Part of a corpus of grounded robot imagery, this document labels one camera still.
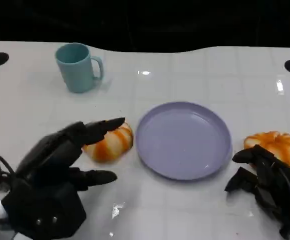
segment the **orange and white pumpkin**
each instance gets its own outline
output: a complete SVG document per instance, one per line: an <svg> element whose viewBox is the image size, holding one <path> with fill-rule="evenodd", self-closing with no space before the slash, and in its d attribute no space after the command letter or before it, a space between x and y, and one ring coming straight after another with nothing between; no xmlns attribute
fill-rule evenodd
<svg viewBox="0 0 290 240"><path fill-rule="evenodd" d="M275 155L276 158L290 166L290 134L278 131L261 132L246 137L244 148L260 145Z"/></svg>
<svg viewBox="0 0 290 240"><path fill-rule="evenodd" d="M133 146L133 132L127 123L114 131L109 131L105 139L92 145L85 145L83 150L98 163L108 163L119 158Z"/></svg>

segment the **teal mug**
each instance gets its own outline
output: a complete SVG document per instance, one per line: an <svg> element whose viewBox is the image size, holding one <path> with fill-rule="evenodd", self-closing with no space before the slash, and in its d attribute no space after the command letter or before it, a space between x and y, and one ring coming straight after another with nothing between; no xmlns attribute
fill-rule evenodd
<svg viewBox="0 0 290 240"><path fill-rule="evenodd" d="M92 89L104 75L101 59L91 56L87 46L81 43L68 43L55 53L57 65L69 91L83 93ZM95 77L90 60L98 62L100 77Z"/></svg>

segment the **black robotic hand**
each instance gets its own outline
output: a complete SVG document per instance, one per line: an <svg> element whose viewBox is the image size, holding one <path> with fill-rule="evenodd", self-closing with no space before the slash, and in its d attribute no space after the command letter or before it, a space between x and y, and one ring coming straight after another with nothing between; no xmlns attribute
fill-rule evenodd
<svg viewBox="0 0 290 240"><path fill-rule="evenodd" d="M259 145L236 153L233 161L253 164L257 175L240 167L225 191L243 189L254 194L263 210L282 223L281 236L290 240L290 167Z"/></svg>
<svg viewBox="0 0 290 240"><path fill-rule="evenodd" d="M18 233L33 240L71 237L86 219L77 191L113 182L111 171L81 171L72 164L82 154L84 145L104 139L125 118L84 125L74 123L43 137L25 156L14 172L0 157L9 172L0 167L0 188L8 190L1 204L8 222Z"/></svg>

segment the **purple plate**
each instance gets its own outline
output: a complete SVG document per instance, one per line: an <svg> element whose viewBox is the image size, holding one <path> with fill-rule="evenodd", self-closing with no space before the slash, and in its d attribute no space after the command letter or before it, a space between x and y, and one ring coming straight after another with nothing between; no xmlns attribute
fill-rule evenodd
<svg viewBox="0 0 290 240"><path fill-rule="evenodd" d="M150 110L137 128L136 147L145 165L176 180L206 177L232 156L224 121L190 102L170 102Z"/></svg>

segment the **tile grid pattern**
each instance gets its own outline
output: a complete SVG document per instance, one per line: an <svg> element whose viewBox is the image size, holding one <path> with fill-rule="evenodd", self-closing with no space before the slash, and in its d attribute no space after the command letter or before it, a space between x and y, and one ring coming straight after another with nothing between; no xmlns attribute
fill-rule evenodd
<svg viewBox="0 0 290 240"><path fill-rule="evenodd" d="M101 87L79 95L66 90L54 62L60 45L0 42L0 52L10 54L0 67L0 154L13 167L40 136L70 122L125 116L135 130L146 111L168 101L214 110L232 133L234 151L248 134L290 132L290 73L283 68L290 49L226 46L163 54L91 47L106 76ZM279 239L279 225L253 196L224 193L238 164L196 183L157 176L135 148L115 165L99 166L84 155L75 165L113 170L119 179L81 193L88 219L73 240Z"/></svg>

